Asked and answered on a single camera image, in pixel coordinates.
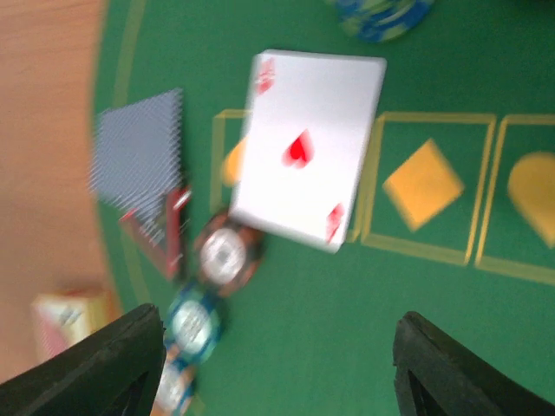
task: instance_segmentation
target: playing card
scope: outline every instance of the playing card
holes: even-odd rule
[[[382,58],[257,55],[231,214],[255,228],[339,250],[385,67]]]

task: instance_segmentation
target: yellow diamond symbol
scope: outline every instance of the yellow diamond symbol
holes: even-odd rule
[[[383,184],[411,231],[416,231],[453,203],[464,190],[453,168],[428,139]]]

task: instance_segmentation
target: yellow marking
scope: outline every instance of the yellow marking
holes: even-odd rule
[[[384,121],[401,123],[450,123],[450,124],[487,124],[495,121],[495,114],[474,113],[403,113],[389,112],[382,114]]]
[[[428,139],[389,176],[383,189],[414,232],[462,195],[464,185]]]
[[[478,249],[474,265],[477,269],[492,271],[503,275],[526,279],[538,283],[555,284],[555,270],[546,267],[534,266],[526,263],[518,263],[511,260],[494,258],[484,255],[487,232],[489,230],[489,220],[492,214],[493,197],[495,186],[499,174],[501,155],[505,145],[506,130],[509,125],[521,126],[555,126],[554,114],[510,114],[507,115],[499,125],[499,132],[495,151],[493,154],[492,173],[490,175],[489,186],[487,187],[486,205],[484,217],[480,230]]]
[[[536,283],[555,285],[555,270],[546,267],[532,266],[530,264],[513,262],[511,260],[482,256],[476,269],[491,271],[501,275],[516,277]]]
[[[359,180],[358,191],[356,194],[355,225],[352,230],[347,231],[347,236],[345,238],[347,243],[354,243],[358,239],[358,236],[361,235],[362,221],[364,220],[364,207],[366,206],[366,191],[368,189],[366,185],[368,182],[368,169],[368,163],[363,161],[361,178]]]
[[[372,216],[375,205],[375,190],[378,180],[379,159],[382,147],[383,128],[386,121],[407,123],[485,124],[488,126],[484,149],[482,151],[482,163],[480,167],[478,187],[476,190],[473,216],[470,222],[467,249],[465,251],[442,248],[431,244],[416,243],[402,238],[377,236],[371,232]],[[414,257],[421,257],[458,265],[468,264],[468,261],[472,254],[476,229],[478,227],[478,216],[480,214],[482,193],[486,180],[487,164],[489,160],[489,154],[491,152],[495,121],[496,117],[494,114],[385,112],[380,117],[378,117],[375,123],[375,134],[370,141],[369,153],[367,155],[367,163],[370,166],[367,178],[369,189],[366,197],[368,208],[365,212],[364,222],[362,225],[362,243],[371,247],[397,251],[402,254]]]
[[[132,0],[129,5],[129,12],[127,13],[125,29],[123,30],[123,38],[121,40],[118,66],[115,72],[114,107],[122,107],[127,103],[135,47],[146,5],[147,0]],[[133,286],[135,297],[139,303],[150,302],[150,295],[140,266],[139,253],[133,242],[125,238],[121,227],[120,237],[127,273],[129,274],[129,280]]]
[[[94,196],[96,203],[99,205],[100,201],[98,200],[98,198],[96,196]],[[100,210],[96,209],[95,210],[95,215],[96,215],[96,223],[100,224],[101,223],[101,215],[100,215]],[[106,235],[104,233],[104,230],[102,229],[101,226],[98,227],[98,231],[101,233],[101,240],[100,241],[106,241]],[[108,251],[108,245],[107,244],[100,244],[100,246],[102,247],[101,250],[104,251],[104,258],[108,259],[110,258],[110,253]],[[118,291],[116,290],[116,284],[115,284],[115,278],[114,278],[114,273],[109,271],[108,274],[110,275],[110,279],[108,279],[108,286],[110,288],[110,293],[111,294],[118,294]],[[114,296],[111,299],[111,302],[114,303],[112,305],[112,309],[116,309],[118,311],[121,310],[121,299],[119,296],[117,296],[117,298]],[[114,316],[110,316],[110,321],[112,321],[115,318],[116,313],[114,312]]]
[[[218,114],[212,120],[212,171],[210,185],[210,212],[215,213],[222,205],[222,183],[219,168],[222,164],[225,142],[225,116]]]
[[[239,181],[241,163],[243,163],[243,153],[245,152],[246,137],[244,137],[225,157],[221,167],[222,181],[233,186]]]
[[[489,227],[489,217],[492,213],[493,194],[495,193],[495,183],[497,182],[497,174],[500,170],[501,152],[503,151],[503,143],[505,142],[507,117],[505,117],[499,125],[499,133],[497,136],[497,143],[495,144],[495,152],[493,153],[492,173],[490,174],[489,186],[487,187],[486,206],[484,208],[484,217],[482,218],[482,228],[480,231],[480,238],[478,239],[478,250],[476,252],[476,259],[474,264],[478,265],[484,252],[484,245],[486,244],[487,229]]]
[[[148,293],[148,288],[145,283],[145,277],[142,274],[142,269],[140,266],[139,253],[134,247],[131,238],[126,236],[124,232],[120,229],[121,245],[123,246],[123,255],[125,257],[125,263],[127,265],[127,272],[129,274],[129,280],[133,286],[135,292],[135,297],[139,301],[139,304],[150,302],[150,295]]]
[[[495,133],[495,117],[490,121],[487,127],[486,142],[484,143],[484,150],[482,152],[482,163],[480,166],[480,177],[478,178],[478,188],[476,189],[476,198],[474,202],[474,210],[472,213],[472,220],[470,221],[470,234],[468,236],[467,253],[465,255],[465,264],[468,264],[472,249],[474,247],[474,240],[476,239],[476,230],[478,229],[478,219],[480,217],[480,207],[482,205],[482,198],[484,196],[484,188],[486,187],[486,174],[487,162],[489,161],[492,152],[493,134]]]
[[[555,245],[555,154],[529,153],[520,159],[509,177],[509,197],[517,211],[543,238]]]
[[[115,71],[114,106],[121,107],[127,103],[129,80],[133,69],[133,59],[137,37],[139,36],[142,17],[145,13],[147,0],[132,0],[127,13],[123,39],[121,40],[120,56]]]
[[[193,396],[193,400],[191,400],[191,409],[193,410],[195,416],[200,416],[206,409],[206,405],[198,393],[196,393]]]
[[[225,120],[242,119],[249,110],[229,108],[214,116],[212,119],[212,169],[210,182],[210,212],[215,213],[222,205],[221,166],[225,151]]]
[[[368,247],[394,251],[406,256],[420,257],[435,262],[462,265],[465,253],[462,250],[446,249],[432,244],[416,243],[401,238],[370,234],[363,243]]]
[[[375,189],[378,183],[378,166],[380,162],[380,154],[382,153],[382,137],[385,120],[383,115],[375,121],[375,129],[369,145],[368,154],[366,155],[367,163],[369,166],[368,179],[367,179],[367,196],[366,196],[366,215],[364,216],[364,224],[362,226],[362,240],[364,240],[370,233],[370,226],[372,224],[372,214],[374,213],[375,203]]]

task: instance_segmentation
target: blue poker chip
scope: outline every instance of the blue poker chip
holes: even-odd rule
[[[387,19],[403,9],[414,0],[337,0],[336,10],[342,20],[372,20],[378,22]]]
[[[166,336],[188,363],[205,361],[222,333],[217,299],[194,283],[182,289],[168,310]]]
[[[385,14],[371,16],[344,16],[342,26],[350,35],[365,42],[385,42],[399,37],[416,26],[434,0],[401,0]]]
[[[339,15],[343,29],[350,36],[358,36],[362,27],[368,25],[376,25],[382,21],[396,19],[414,4],[415,0],[389,0],[387,3],[382,3],[379,9],[370,9],[365,7],[363,0],[343,0],[344,2],[353,3],[349,7],[340,8]]]
[[[385,42],[395,39],[411,30],[430,11],[434,0],[415,0],[412,6],[379,23],[366,23],[361,27],[358,38],[365,42]]]

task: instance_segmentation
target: heart symbol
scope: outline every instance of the heart symbol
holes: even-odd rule
[[[308,130],[304,130],[285,150],[282,158],[284,165],[295,166],[297,168],[305,167],[314,157],[312,144],[310,143],[310,134]]]
[[[545,241],[555,246],[555,154],[529,153],[509,176],[509,197],[517,211]]]
[[[331,240],[336,235],[337,230],[339,230],[339,225],[341,225],[341,218],[345,210],[343,209],[343,204],[337,204],[336,207],[331,210],[330,214],[328,215],[328,244],[331,243]]]

